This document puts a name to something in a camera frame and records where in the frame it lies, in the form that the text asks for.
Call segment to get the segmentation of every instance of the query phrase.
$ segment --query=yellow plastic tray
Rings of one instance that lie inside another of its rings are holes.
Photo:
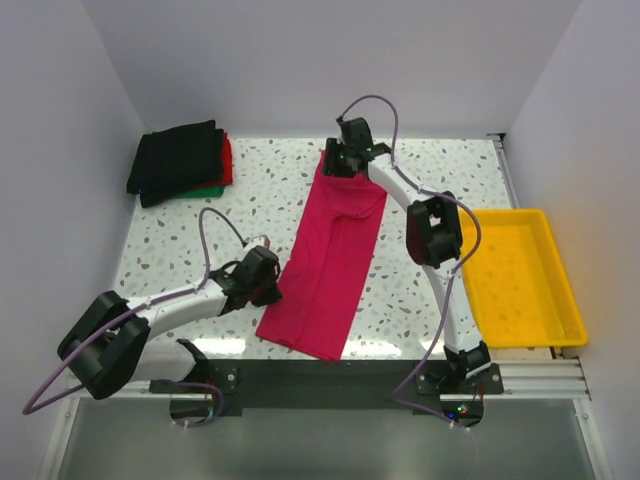
[[[462,267],[471,309],[490,348],[568,347],[588,341],[541,210],[475,210],[482,243]],[[476,229],[461,211],[466,254]]]

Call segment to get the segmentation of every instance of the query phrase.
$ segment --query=red cloth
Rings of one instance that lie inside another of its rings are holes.
[[[222,139],[222,150],[220,151],[220,158],[222,160],[222,178],[217,182],[205,182],[193,188],[197,190],[205,187],[219,187],[223,185],[231,185],[233,183],[233,169],[232,169],[232,155],[231,155],[231,142],[227,136],[227,132],[224,133]]]
[[[322,175],[324,154],[278,286],[256,335],[338,361],[367,279],[387,194],[362,175]]]

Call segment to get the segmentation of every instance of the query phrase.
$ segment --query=white speckled table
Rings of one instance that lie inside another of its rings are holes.
[[[232,139],[234,184],[222,198],[170,200],[136,206],[118,268],[115,289],[123,296],[157,293],[201,278],[203,257],[197,214],[211,205],[226,213],[245,237],[267,234],[284,266],[309,193],[324,139]],[[398,160],[426,184],[453,191],[472,208],[510,208],[507,188],[490,140],[400,140]],[[240,246],[215,215],[205,230],[213,265]],[[343,358],[418,359],[433,339],[438,307],[422,271],[404,246],[405,216],[390,197],[385,207],[369,278]],[[185,325],[153,342],[193,341],[208,356],[309,358],[258,339],[264,308],[248,306],[225,316]],[[442,355],[442,343],[434,358]],[[494,351],[501,360],[547,359],[548,349]]]

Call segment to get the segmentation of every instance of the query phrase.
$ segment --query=green cloth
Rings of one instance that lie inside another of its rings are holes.
[[[204,187],[198,188],[197,190],[190,190],[188,192],[180,193],[178,195],[174,195],[171,198],[209,198],[215,197],[220,198],[224,193],[224,187]]]

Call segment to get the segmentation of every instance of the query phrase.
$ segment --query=white wall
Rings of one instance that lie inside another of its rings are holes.
[[[83,0],[151,129],[318,134],[381,93],[403,135],[511,125],[580,0]],[[368,113],[390,130],[380,105]]]
[[[0,477],[34,478],[57,407],[24,402],[109,288],[142,123],[76,0],[0,2]]]
[[[507,135],[591,336],[581,352],[617,478],[640,471],[640,3],[584,0]]]

